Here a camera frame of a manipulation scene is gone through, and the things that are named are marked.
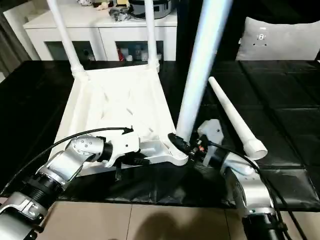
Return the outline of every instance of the white plastic pipe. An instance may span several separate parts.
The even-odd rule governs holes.
[[[80,64],[75,47],[70,40],[62,15],[59,11],[57,0],[47,0],[49,8],[52,12],[56,27],[60,32],[62,44],[71,65],[71,71],[75,75],[78,72],[85,72],[84,67]]]
[[[243,149],[247,156],[252,160],[258,160],[265,157],[268,153],[264,144],[255,137],[243,118],[240,116],[234,105],[231,103],[225,92],[222,90],[216,79],[209,77],[209,83],[219,99],[225,113],[232,123],[236,133],[243,143]]]
[[[153,0],[144,0],[145,7],[145,21],[148,32],[148,65],[156,68],[157,72],[160,70],[160,64],[157,57],[157,44],[155,34],[155,14]]]
[[[204,0],[184,88],[176,134],[190,140],[232,0]]]

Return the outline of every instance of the black cable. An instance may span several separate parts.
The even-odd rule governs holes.
[[[222,146],[220,144],[217,144],[217,143],[214,143],[212,141],[209,141],[209,145],[210,146],[215,146],[217,148],[220,148],[220,149],[223,149],[225,151],[228,151],[230,153],[233,153],[235,155],[238,155],[239,157],[243,158],[246,162],[248,162],[250,164],[250,166],[260,175],[262,181],[264,182],[264,184],[267,186],[267,188],[269,188],[269,193],[270,193],[270,197],[273,201],[273,205],[274,205],[274,209],[276,211],[276,214],[278,216],[278,221],[283,224],[283,218],[282,218],[282,215],[281,215],[281,212],[279,210],[279,207],[278,207],[278,203],[277,203],[277,199],[273,193],[273,191],[275,192],[275,194],[279,197],[279,199],[281,200],[282,204],[284,205],[284,208],[285,210],[289,213],[296,229],[298,230],[299,234],[301,235],[302,239],[303,240],[308,240],[304,231],[302,230],[299,222],[297,221],[295,215],[292,213],[292,211],[289,210],[289,206],[287,204],[287,202],[285,201],[285,199],[282,197],[282,195],[280,194],[280,192],[276,189],[276,187],[272,184],[272,182],[267,178],[265,177],[264,174],[262,174],[262,172],[260,171],[260,169],[250,160],[248,159],[245,155],[233,150],[233,149],[230,149],[228,147],[225,147],[225,146]],[[284,235],[286,236],[286,238],[288,240],[291,240],[291,237],[289,236],[289,233],[287,230],[284,230]]]
[[[68,141],[70,139],[73,139],[75,137],[79,137],[84,134],[90,134],[90,133],[95,133],[95,132],[102,132],[102,131],[109,131],[109,130],[124,130],[124,131],[129,131],[130,129],[127,127],[104,127],[104,128],[96,128],[92,130],[87,130],[87,131],[82,131],[78,132],[76,134],[73,134],[71,136],[67,136],[60,141],[57,141],[56,143],[52,144],[50,147],[39,153],[36,157],[34,157],[31,161],[29,161],[26,165],[24,165],[16,174],[13,175],[13,177],[10,179],[10,181],[4,186],[2,191],[0,192],[0,196],[4,194],[6,189],[11,185],[11,183],[16,179],[16,177],[24,170],[26,169],[30,164],[32,164],[34,161],[36,161],[38,158],[43,156],[45,153],[47,153],[49,150],[53,149],[54,147],[58,146],[59,144],[64,143],[65,141]]]

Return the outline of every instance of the tiled floor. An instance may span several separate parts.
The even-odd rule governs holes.
[[[320,213],[294,214],[308,240],[320,240]],[[290,216],[282,216],[300,240]],[[37,240],[246,240],[236,211],[216,208],[57,202],[46,220]]]

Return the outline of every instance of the cabinet door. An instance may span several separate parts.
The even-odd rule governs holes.
[[[67,31],[80,60],[107,60],[98,28],[67,28]],[[26,29],[26,32],[41,60],[68,59],[57,28]]]
[[[117,48],[123,48],[125,42],[128,42],[127,48],[131,48],[130,42],[147,46],[148,34],[146,27],[101,27],[99,31],[108,61],[119,61]],[[160,48],[163,51],[158,52],[162,54],[162,59],[175,61],[177,27],[155,27],[155,40],[157,41],[157,50]]]

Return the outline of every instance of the black table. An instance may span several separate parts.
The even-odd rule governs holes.
[[[83,65],[89,70],[127,64],[136,63],[97,61]],[[175,62],[164,62],[159,73],[175,124],[187,72]],[[268,149],[268,155],[258,164],[290,208],[319,211],[320,63],[218,62],[211,75]],[[1,188],[19,168],[54,142],[73,80],[68,62],[27,61],[0,84]],[[242,151],[236,132],[207,87],[194,129],[209,119],[220,120],[224,145]],[[17,190],[21,180],[47,159],[48,155],[28,167],[8,193]],[[122,171],[121,181],[115,181],[114,172],[78,177],[61,199],[228,208],[224,180],[216,168],[219,164],[134,167]]]

